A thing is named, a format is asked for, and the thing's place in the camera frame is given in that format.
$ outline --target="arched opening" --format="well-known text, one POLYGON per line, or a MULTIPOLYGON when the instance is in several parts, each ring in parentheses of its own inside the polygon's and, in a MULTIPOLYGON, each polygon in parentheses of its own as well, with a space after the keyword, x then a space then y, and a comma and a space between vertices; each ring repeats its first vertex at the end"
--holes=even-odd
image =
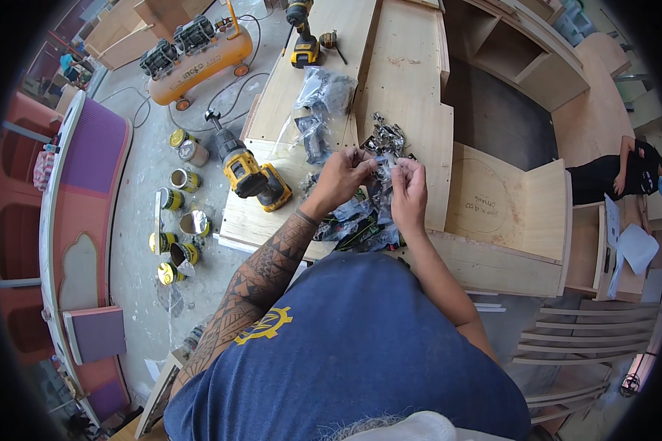
MULTIPOLYGON (((54 135, 54 130, 42 127, 26 118, 18 119, 15 125, 44 136, 51 137, 54 135)), ((35 174, 36 155, 42 150, 43 146, 44 143, 8 130, 3 140, 2 151, 5 174, 18 181, 32 183, 35 174)))
POLYGON ((39 277, 39 207, 10 204, 0 212, 0 278, 39 277))
POLYGON ((51 348, 49 326, 42 320, 42 306, 17 308, 8 314, 8 331, 17 349, 24 353, 51 348))

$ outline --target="tattooed arm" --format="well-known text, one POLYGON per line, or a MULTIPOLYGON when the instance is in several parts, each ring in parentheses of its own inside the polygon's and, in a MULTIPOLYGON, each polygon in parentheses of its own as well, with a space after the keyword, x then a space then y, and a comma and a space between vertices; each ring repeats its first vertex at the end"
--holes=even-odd
POLYGON ((336 152, 326 161, 309 198, 233 274, 198 347, 179 371, 172 396, 282 297, 321 219, 349 200, 376 167, 369 153, 356 148, 336 152))

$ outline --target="yellow gear logo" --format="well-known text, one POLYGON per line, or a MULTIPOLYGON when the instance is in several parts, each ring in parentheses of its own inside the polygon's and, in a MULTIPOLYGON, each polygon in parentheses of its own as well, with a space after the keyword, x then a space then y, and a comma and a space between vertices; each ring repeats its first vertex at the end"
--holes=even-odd
POLYGON ((244 344, 250 339, 257 339, 260 337, 267 337, 268 339, 273 338, 277 335, 277 330, 279 330, 284 323, 291 322, 293 317, 288 316, 287 311, 289 311, 289 306, 284 309, 271 308, 270 312, 255 322, 255 326, 251 331, 242 331, 234 341, 238 344, 244 344))

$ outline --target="black shirt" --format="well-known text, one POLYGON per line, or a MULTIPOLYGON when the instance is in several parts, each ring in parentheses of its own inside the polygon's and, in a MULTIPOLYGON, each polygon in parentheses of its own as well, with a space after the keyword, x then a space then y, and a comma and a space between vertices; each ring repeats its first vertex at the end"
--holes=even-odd
POLYGON ((657 191, 660 156, 653 146, 636 139, 636 151, 627 153, 626 195, 651 195, 657 191))

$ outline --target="open paint can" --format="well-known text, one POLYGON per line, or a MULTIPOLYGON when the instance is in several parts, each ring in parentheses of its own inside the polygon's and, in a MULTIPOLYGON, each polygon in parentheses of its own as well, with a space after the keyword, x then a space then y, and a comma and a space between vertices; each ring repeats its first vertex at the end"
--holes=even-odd
POLYGON ((198 250, 193 243, 172 243, 169 252, 171 262, 176 267, 184 263, 185 260, 192 265, 198 262, 198 250))
POLYGON ((184 144, 184 141, 186 140, 196 141, 197 139, 183 128, 177 128, 174 131, 174 133, 172 133, 171 136, 169 137, 169 145, 171 146, 171 148, 176 149, 179 148, 182 144, 184 144))
MULTIPOLYGON (((157 242, 155 242, 156 235, 157 233, 150 234, 150 250, 152 250, 152 252, 154 252, 157 245, 157 242)), ((178 240, 179 238, 174 233, 159 233, 159 250, 161 252, 169 251, 169 246, 174 242, 178 242, 178 240)))
POLYGON ((208 162, 209 152, 196 141, 186 140, 179 147, 179 159, 196 167, 203 167, 208 162))
POLYGON ((186 278, 184 274, 177 271, 177 267, 175 267, 174 264, 167 262, 159 264, 157 276, 163 285, 171 285, 174 282, 181 282, 186 278))
POLYGON ((184 205, 184 195, 181 194, 181 191, 168 189, 167 187, 162 187, 159 189, 159 200, 161 201, 161 208, 168 209, 169 211, 177 211, 182 205, 184 205))
POLYGON ((169 178, 171 186, 177 190, 184 190, 189 193, 194 193, 201 187, 201 176, 194 172, 188 172, 184 169, 176 169, 171 172, 169 178))
POLYGON ((206 236, 211 232, 211 221, 208 220, 206 213, 200 209, 195 209, 181 218, 179 229, 186 234, 206 236))

